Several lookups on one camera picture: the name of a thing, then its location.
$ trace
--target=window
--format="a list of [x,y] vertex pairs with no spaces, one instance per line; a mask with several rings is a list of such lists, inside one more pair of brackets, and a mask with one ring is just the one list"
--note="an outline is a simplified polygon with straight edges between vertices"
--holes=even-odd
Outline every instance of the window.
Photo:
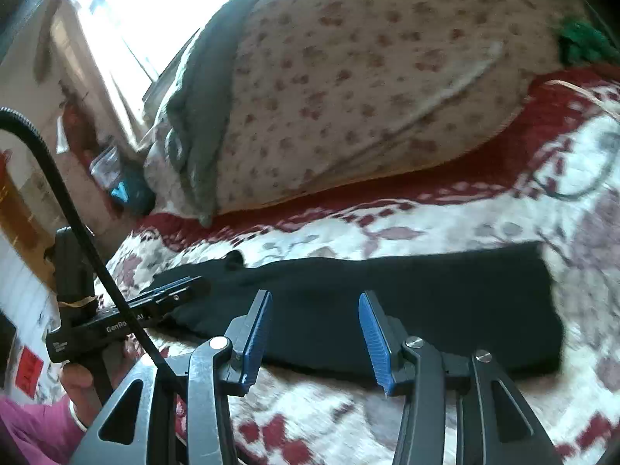
[[175,55],[228,0],[78,0],[107,36],[113,76],[128,102],[142,99]]

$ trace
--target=pink sleeve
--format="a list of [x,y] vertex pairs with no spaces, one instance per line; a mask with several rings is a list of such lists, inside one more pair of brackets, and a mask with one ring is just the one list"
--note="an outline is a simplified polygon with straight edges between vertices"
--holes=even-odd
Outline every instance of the pink sleeve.
[[64,465],[69,462],[84,432],[69,412],[69,399],[52,405],[21,406],[0,400],[0,417],[31,465]]

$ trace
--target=green object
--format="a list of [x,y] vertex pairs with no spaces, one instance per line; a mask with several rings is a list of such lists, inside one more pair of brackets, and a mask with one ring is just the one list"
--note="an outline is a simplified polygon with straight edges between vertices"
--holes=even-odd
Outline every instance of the green object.
[[567,18],[558,34],[560,61],[564,66],[610,62],[620,64],[620,52],[607,37],[585,21]]

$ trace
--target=blue gripper pad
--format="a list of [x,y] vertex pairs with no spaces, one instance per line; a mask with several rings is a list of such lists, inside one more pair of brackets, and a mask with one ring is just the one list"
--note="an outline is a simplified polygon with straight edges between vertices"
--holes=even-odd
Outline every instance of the blue gripper pad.
[[396,380],[392,372],[393,352],[382,332],[382,326],[388,327],[389,324],[373,293],[364,292],[360,296],[358,315],[368,355],[370,355],[370,361],[373,363],[374,377],[376,377],[377,383],[383,387],[386,395],[389,396],[396,387]]
[[269,337],[269,326],[272,318],[272,295],[266,292],[262,305],[258,310],[253,323],[252,332],[243,352],[243,367],[241,369],[241,386],[247,393],[258,376],[260,362],[263,359],[267,338]]

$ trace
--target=pink shirt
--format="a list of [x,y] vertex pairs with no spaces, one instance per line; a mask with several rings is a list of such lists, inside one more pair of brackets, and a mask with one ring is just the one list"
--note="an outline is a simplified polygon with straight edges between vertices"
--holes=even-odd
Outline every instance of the pink shirt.
[[64,465],[83,435],[66,396],[52,405],[24,406],[0,397],[0,455],[7,465]]

